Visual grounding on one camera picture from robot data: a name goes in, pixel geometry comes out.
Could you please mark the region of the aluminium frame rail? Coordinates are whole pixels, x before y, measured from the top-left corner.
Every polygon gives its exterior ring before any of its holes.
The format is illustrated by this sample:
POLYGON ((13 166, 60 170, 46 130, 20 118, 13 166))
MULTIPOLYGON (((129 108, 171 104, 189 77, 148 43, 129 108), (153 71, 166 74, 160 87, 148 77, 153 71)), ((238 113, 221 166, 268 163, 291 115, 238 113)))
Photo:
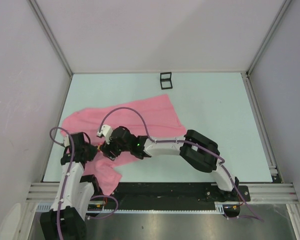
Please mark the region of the aluminium frame rail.
POLYGON ((273 152, 273 148, 271 146, 269 136, 266 130, 266 126, 262 117, 262 113, 258 104, 258 100, 253 89, 251 80, 247 73, 241 73, 242 81, 247 93, 247 97, 249 99, 249 103, 252 109, 252 113, 255 119, 255 123, 258 129, 258 134, 261 140, 261 144, 265 153, 265 157, 267 160, 267 164, 270 170, 270 174, 275 177, 280 174, 277 161, 273 152))
POLYGON ((193 182, 121 182, 112 192, 118 200, 124 197, 196 197, 203 201, 237 202, 245 199, 254 204, 292 204, 298 197, 291 183, 242 183, 239 193, 221 192, 215 183, 193 182))

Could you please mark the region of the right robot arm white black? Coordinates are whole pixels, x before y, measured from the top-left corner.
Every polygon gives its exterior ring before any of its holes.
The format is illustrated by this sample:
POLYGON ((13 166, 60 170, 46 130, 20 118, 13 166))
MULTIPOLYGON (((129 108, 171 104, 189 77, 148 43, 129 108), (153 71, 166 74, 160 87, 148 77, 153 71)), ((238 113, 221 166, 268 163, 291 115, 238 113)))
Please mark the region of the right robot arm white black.
POLYGON ((112 129, 103 125, 97 137, 104 138, 100 146, 103 155, 112 161, 123 152, 137 159, 156 156, 180 156, 197 171, 210 174, 218 190, 211 195, 218 202, 239 199, 239 180, 230 174, 220 156, 218 144, 195 130, 174 139, 154 138, 147 135, 134 135, 124 126, 112 129))

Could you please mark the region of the left corner aluminium post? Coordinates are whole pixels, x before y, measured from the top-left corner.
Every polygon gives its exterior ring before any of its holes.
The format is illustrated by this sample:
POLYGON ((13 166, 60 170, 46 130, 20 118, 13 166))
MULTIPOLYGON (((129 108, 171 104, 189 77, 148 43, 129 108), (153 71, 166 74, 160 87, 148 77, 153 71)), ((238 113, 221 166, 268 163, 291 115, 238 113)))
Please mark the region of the left corner aluminium post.
POLYGON ((56 53, 63 68, 67 72, 68 76, 71 78, 74 73, 71 70, 70 64, 68 63, 66 56, 65 56, 64 52, 62 51, 62 48, 60 47, 40 5, 38 4, 38 1, 37 0, 27 0, 26 2, 29 4, 34 16, 37 18, 37 21, 38 21, 40 27, 42 28, 44 34, 46 35, 48 41, 50 42, 52 49, 56 53))

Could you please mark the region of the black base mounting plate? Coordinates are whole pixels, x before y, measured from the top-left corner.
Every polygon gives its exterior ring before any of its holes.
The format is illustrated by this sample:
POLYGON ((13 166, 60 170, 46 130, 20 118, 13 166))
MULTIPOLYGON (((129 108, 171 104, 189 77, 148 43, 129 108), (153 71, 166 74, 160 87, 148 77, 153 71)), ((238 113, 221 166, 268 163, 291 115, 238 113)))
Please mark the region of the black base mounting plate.
POLYGON ((190 212, 214 210, 215 203, 229 205, 251 200, 246 185, 239 192, 220 190, 208 182, 121 182, 112 196, 118 201, 119 211, 190 212))

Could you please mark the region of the right corner aluminium post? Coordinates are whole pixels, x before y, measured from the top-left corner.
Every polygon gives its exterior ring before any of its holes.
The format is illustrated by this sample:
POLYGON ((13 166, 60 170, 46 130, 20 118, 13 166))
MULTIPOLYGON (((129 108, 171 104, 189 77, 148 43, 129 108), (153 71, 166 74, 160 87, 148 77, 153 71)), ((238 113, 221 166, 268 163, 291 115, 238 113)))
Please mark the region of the right corner aluminium post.
POLYGON ((250 76, 252 72, 254 71, 256 65, 258 64, 259 60, 262 58, 262 55, 264 54, 266 48, 268 47, 269 43, 271 42, 272 38, 274 37, 276 31, 278 30, 281 22, 283 21, 286 13, 288 12, 291 4, 294 2, 294 0, 284 0, 276 13, 269 29, 267 30, 257 52, 255 53, 251 63, 249 64, 249 67, 246 70, 246 75, 250 76))

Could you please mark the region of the right aluminium frame rail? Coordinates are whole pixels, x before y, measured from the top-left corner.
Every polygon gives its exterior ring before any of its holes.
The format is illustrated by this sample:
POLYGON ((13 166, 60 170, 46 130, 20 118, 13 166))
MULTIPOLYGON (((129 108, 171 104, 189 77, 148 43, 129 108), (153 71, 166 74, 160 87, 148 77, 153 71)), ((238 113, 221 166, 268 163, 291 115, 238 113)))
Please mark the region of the right aluminium frame rail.
POLYGON ((252 113, 255 119, 255 123, 258 129, 258 134, 261 140, 261 144, 265 153, 265 157, 267 160, 267 164, 270 170, 270 174, 275 177, 280 174, 277 161, 273 152, 273 148, 271 146, 269 136, 266 130, 266 126, 262 117, 262 113, 258 104, 258 100, 253 89, 251 80, 247 73, 241 73, 242 81, 247 93, 247 97, 249 99, 249 103, 252 109, 252 113))

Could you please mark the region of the pink t-shirt garment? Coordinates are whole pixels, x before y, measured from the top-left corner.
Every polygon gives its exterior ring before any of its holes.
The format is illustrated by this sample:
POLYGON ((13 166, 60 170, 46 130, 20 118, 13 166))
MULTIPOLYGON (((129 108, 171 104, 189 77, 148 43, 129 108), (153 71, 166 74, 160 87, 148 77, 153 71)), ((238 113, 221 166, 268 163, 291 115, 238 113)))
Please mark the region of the pink t-shirt garment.
MULTIPOLYGON (((174 106, 167 94, 104 108, 85 108, 67 116, 62 124, 61 135, 86 133, 93 145, 103 140, 97 137, 101 124, 113 129, 123 126, 135 136, 150 135, 154 138, 173 139, 184 135, 187 130, 181 124, 174 106)), ((95 175, 104 195, 110 195, 122 179, 116 167, 138 161, 128 152, 122 153, 115 161, 98 154, 85 166, 85 175, 95 175)))

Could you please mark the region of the front aluminium frame rail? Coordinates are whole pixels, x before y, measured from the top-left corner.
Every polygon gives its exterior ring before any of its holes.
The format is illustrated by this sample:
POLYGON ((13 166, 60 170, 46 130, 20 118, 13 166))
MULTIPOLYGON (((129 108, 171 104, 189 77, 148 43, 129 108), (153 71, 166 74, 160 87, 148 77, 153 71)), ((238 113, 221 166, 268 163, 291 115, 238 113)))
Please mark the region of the front aluminium frame rail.
POLYGON ((237 202, 245 199, 254 204, 292 204, 298 197, 291 183, 242 183, 239 193, 221 192, 215 183, 193 182, 121 182, 112 192, 118 200, 124 197, 196 197, 203 201, 237 202))

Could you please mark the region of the black square frame stand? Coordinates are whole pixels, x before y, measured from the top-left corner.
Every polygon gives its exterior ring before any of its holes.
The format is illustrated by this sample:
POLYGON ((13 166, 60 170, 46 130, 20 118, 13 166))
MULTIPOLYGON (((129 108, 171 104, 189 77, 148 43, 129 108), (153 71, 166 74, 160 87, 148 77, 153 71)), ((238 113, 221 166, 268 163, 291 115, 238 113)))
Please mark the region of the black square frame stand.
POLYGON ((161 90, 170 90, 173 88, 172 72, 161 72, 159 76, 161 90))

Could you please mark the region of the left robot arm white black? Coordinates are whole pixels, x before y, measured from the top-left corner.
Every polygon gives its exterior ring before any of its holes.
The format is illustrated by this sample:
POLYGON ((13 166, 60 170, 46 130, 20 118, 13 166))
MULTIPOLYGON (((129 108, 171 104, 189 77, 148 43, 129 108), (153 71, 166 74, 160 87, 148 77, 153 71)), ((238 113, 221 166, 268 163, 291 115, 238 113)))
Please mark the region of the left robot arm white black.
POLYGON ((62 175, 56 198, 49 211, 42 213, 39 219, 46 240, 86 240, 89 201, 97 199, 101 193, 97 178, 93 174, 84 175, 85 165, 95 158, 98 147, 91 144, 84 132, 70 136, 74 150, 67 135, 60 159, 62 175))

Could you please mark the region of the corner aluminium post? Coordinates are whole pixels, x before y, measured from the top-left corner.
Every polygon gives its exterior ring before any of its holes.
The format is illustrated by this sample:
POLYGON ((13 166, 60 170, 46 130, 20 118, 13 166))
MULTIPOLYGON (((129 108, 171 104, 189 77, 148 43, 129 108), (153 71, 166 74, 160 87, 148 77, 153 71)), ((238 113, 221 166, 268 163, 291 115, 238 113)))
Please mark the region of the corner aluminium post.
POLYGON ((65 56, 64 52, 62 51, 62 48, 60 47, 40 5, 38 4, 38 1, 37 0, 27 0, 26 2, 29 4, 34 16, 37 18, 37 21, 38 21, 40 27, 42 28, 44 34, 46 35, 48 41, 50 42, 52 49, 56 53, 63 68, 67 72, 68 76, 71 78, 74 73, 71 70, 70 64, 68 63, 66 56, 65 56))
POLYGON ((254 71, 256 65, 258 64, 259 60, 262 58, 262 55, 264 54, 266 48, 268 47, 269 43, 271 42, 272 38, 274 37, 276 31, 278 30, 281 22, 283 21, 286 13, 288 12, 291 4, 294 2, 294 0, 284 0, 276 13, 269 29, 267 30, 257 52, 255 53, 251 63, 249 64, 249 67, 246 70, 246 75, 250 76, 252 72, 254 71))

